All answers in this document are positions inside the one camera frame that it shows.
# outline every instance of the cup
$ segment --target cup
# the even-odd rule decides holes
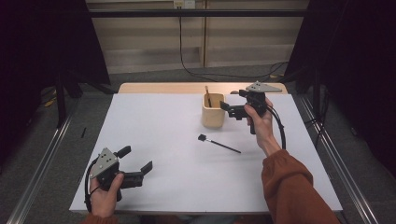
[[[202,101],[202,124],[206,128],[220,128],[224,123],[225,111],[220,108],[220,101],[225,102],[225,95],[220,93],[204,94]]]

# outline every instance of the white tabletop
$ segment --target white tabletop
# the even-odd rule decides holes
[[[90,161],[104,147],[118,151],[131,146],[120,159],[124,172],[139,171],[153,161],[143,187],[123,189],[118,212],[137,214],[254,214],[267,213],[262,192],[265,154],[249,133],[245,119],[226,118],[220,129],[201,124],[202,94],[119,93],[114,95]],[[314,187],[333,211],[342,210],[297,107],[288,94],[267,97],[285,126],[287,150],[314,176]],[[246,99],[226,95],[230,105]],[[274,121],[274,131],[280,134]],[[200,134],[242,151],[232,152],[198,140]],[[85,213],[84,181],[70,206]]]

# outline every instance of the person's left hand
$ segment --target person's left hand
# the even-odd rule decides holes
[[[117,174],[108,191],[100,188],[96,189],[100,185],[99,181],[96,178],[91,180],[90,192],[94,190],[91,193],[92,214],[94,216],[102,218],[113,216],[117,203],[117,191],[122,184],[123,178],[123,174]]]

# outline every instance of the power outlet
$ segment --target power outlet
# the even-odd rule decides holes
[[[174,9],[184,8],[184,0],[174,0]]]
[[[195,9],[195,0],[184,0],[184,8]]]

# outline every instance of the rust-colored sweater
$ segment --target rust-colored sweater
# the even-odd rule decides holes
[[[313,188],[313,177],[305,166],[280,150],[262,162],[262,185],[271,216],[276,224],[339,223],[330,207]],[[240,218],[235,223],[260,223],[261,216]],[[82,224],[116,224],[113,217],[99,218],[92,214]],[[182,223],[176,217],[159,218],[157,223]]]

